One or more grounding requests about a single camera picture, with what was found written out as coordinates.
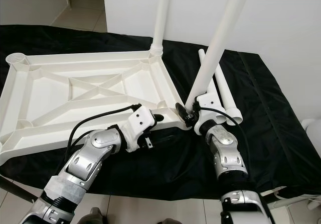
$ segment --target black cloth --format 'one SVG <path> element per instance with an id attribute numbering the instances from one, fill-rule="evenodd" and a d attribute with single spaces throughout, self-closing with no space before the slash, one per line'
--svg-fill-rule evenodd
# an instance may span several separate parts
<path id="1" fill-rule="evenodd" d="M 9 69 L 5 57 L 26 55 L 148 50 L 152 39 L 47 26 L 1 26 L 1 85 Z M 164 41 L 163 61 L 183 102 L 200 67 L 205 46 Z M 321 193 L 321 159 L 305 134 L 273 75 L 259 55 L 226 50 L 220 61 L 236 105 L 243 114 L 251 154 L 252 176 L 259 191 L 290 186 L 296 194 Z M 242 135 L 225 125 L 239 140 Z M 153 131 L 155 148 L 110 156 L 89 192 L 176 200 L 218 198 L 211 155 L 203 137 L 170 128 Z M 0 173 L 43 188 L 54 175 L 65 149 L 11 158 Z"/>

